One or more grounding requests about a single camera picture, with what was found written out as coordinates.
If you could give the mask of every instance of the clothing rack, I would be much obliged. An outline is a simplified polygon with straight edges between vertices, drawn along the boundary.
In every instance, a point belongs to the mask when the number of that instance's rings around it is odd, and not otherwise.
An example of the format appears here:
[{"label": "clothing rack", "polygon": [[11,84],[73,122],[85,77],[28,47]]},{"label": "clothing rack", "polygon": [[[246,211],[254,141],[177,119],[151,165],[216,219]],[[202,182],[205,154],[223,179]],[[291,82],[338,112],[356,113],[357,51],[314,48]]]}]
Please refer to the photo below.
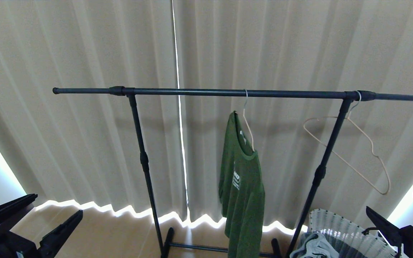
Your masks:
[{"label": "clothing rack", "polygon": [[[291,240],[290,246],[286,251],[285,257],[289,257],[293,251],[300,230],[307,218],[308,212],[315,197],[315,193],[326,175],[326,164],[328,163],[331,151],[334,148],[337,137],[342,127],[342,123],[353,101],[372,101],[372,100],[395,100],[395,101],[413,101],[413,95],[400,94],[383,94],[372,91],[294,91],[294,90],[215,90],[215,89],[150,89],[150,88],[126,88],[123,86],[115,86],[110,88],[53,88],[55,94],[111,94],[117,96],[127,96],[130,101],[130,106],[133,113],[133,121],[136,128],[136,136],[138,138],[138,145],[140,150],[140,161],[143,167],[144,176],[146,178],[146,185],[149,193],[149,201],[151,202],[152,215],[154,217],[154,224],[156,225],[157,240],[161,252],[161,258],[167,258],[170,247],[200,249],[208,251],[216,251],[226,253],[227,248],[207,247],[203,245],[186,245],[182,243],[173,242],[174,229],[170,228],[165,238],[165,243],[162,240],[160,232],[159,220],[157,217],[157,209],[154,201],[154,193],[152,191],[151,177],[149,175],[149,159],[144,150],[143,135],[141,132],[141,125],[139,123],[138,108],[136,106],[136,95],[190,95],[190,96],[232,96],[232,97],[273,97],[273,98],[310,98],[310,99],[342,99],[342,105],[339,110],[339,115],[336,119],[334,128],[332,129],[328,145],[321,159],[320,165],[315,170],[315,177],[313,178],[312,186],[308,197],[305,201],[303,210],[300,214],[294,236]],[[272,239],[273,253],[260,253],[261,257],[281,258],[280,246],[277,239]]]}]

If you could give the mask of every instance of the white wire hanger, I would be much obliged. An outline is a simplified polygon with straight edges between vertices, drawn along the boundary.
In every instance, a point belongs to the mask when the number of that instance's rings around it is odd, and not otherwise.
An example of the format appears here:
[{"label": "white wire hanger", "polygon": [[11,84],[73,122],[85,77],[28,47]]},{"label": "white wire hanger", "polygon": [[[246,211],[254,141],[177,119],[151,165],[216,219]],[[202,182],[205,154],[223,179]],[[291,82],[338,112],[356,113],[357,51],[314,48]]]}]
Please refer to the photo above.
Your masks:
[{"label": "white wire hanger", "polygon": [[[245,116],[245,108],[246,108],[246,103],[248,102],[248,91],[245,89],[245,93],[246,93],[246,100],[245,100],[245,104],[243,105],[243,119],[245,120],[245,124],[246,127],[248,128],[248,131],[250,132],[250,136],[251,136],[251,148],[253,149],[254,152],[254,138],[253,138],[253,133],[251,132],[250,126],[248,124],[248,121],[246,121],[246,116]],[[246,144],[246,138],[243,135],[243,132],[241,132],[243,139],[245,140],[245,144]]]},{"label": "white wire hanger", "polygon": [[[355,124],[353,121],[351,121],[350,116],[351,116],[351,111],[359,105],[359,103],[361,102],[361,93],[359,91],[357,91],[357,93],[359,94],[359,101],[356,105],[354,105],[348,112],[348,116],[345,118],[347,121],[351,122],[362,134],[364,134],[364,136],[369,140],[369,142],[371,143],[371,152],[372,155],[374,157],[376,157],[378,160],[380,160],[380,163],[382,164],[382,168],[385,171],[385,175],[386,175],[386,179],[388,180],[388,187],[387,190],[385,192],[380,191],[373,183],[371,183],[371,181],[369,181],[364,175],[362,175],[358,170],[356,170],[352,165],[350,165],[350,163],[348,163],[344,158],[342,158],[339,154],[337,154],[335,151],[332,151],[332,153],[336,154],[337,157],[339,157],[344,163],[346,163],[352,170],[354,170],[356,173],[358,173],[358,175],[360,175],[364,180],[366,180],[367,183],[369,183],[377,192],[379,192],[382,195],[386,195],[390,192],[391,189],[391,181],[390,181],[390,175],[388,175],[388,171],[385,167],[385,164],[383,162],[383,160],[375,154],[374,152],[374,143],[372,142],[372,139],[359,127],[357,126],[357,124]],[[308,132],[308,134],[310,134],[312,137],[314,137],[319,143],[321,143],[322,145],[324,145],[325,147],[327,147],[327,145],[322,142],[320,139],[318,139],[316,136],[314,136],[307,128],[305,128],[305,124],[310,121],[316,119],[317,121],[320,121],[319,118],[311,118],[311,119],[307,119],[305,120],[304,124],[303,124],[303,128],[305,131]],[[323,116],[322,119],[337,119],[337,116]]]}]

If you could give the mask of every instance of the floor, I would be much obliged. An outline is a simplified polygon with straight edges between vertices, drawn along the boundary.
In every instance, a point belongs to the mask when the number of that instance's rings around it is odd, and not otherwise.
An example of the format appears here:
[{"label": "floor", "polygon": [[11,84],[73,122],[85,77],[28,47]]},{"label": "floor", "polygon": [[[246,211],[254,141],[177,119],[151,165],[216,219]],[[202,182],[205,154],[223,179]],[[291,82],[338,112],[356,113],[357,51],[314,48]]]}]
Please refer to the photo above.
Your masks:
[{"label": "floor", "polygon": [[[74,214],[78,208],[74,206],[47,206],[33,209],[18,224],[12,232],[21,235],[39,247],[41,238],[52,229]],[[209,245],[214,247],[228,246],[228,238],[224,235],[224,225],[219,229],[207,223],[195,228],[182,227],[176,219],[161,224],[162,238],[170,227],[174,227],[174,242],[187,244]],[[278,229],[262,234],[261,252],[272,252],[270,241],[277,238],[282,253],[285,253],[290,242],[290,236]],[[151,216],[134,218],[129,212],[116,217],[111,211],[100,212],[91,207],[84,210],[84,217],[76,230],[64,244],[57,258],[72,257],[159,257],[156,231]],[[171,247],[169,257],[206,258],[227,257],[226,253],[191,250]]]}]

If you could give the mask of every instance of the curtain fold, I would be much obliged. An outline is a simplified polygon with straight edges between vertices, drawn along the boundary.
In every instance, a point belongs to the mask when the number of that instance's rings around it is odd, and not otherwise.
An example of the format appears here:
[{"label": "curtain fold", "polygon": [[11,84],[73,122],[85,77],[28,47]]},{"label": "curtain fold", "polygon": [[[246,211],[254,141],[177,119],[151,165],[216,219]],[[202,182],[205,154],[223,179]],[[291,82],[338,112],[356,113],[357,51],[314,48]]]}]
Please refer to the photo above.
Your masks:
[{"label": "curtain fold", "polygon": [[[372,90],[413,94],[413,2],[174,0],[181,88]],[[191,220],[221,217],[219,166],[228,114],[244,98],[183,97]],[[302,128],[336,116],[341,101],[250,98],[247,120],[261,161],[265,224],[295,226],[325,148]],[[362,102],[352,119],[390,172],[381,196],[332,155],[312,208],[365,226],[368,205],[390,214],[413,183],[413,102]],[[328,142],[334,121],[308,128]],[[334,148],[381,189],[386,179],[361,133],[346,123]]]},{"label": "curtain fold", "polygon": [[[0,148],[39,201],[150,208],[128,99],[52,88],[176,88],[171,10],[166,1],[0,2]],[[137,102],[159,214],[185,218],[177,97]]]}]

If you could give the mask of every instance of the white wicker basket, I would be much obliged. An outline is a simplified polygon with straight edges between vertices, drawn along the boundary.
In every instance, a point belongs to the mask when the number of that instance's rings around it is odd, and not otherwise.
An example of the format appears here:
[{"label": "white wicker basket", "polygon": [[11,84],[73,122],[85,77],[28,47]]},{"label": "white wicker basket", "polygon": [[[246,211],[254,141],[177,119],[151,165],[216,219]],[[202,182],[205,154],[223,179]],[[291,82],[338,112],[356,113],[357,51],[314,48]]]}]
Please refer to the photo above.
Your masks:
[{"label": "white wicker basket", "polygon": [[320,232],[339,258],[394,258],[395,250],[372,235],[363,235],[363,228],[333,212],[316,209],[310,213],[310,231]]}]

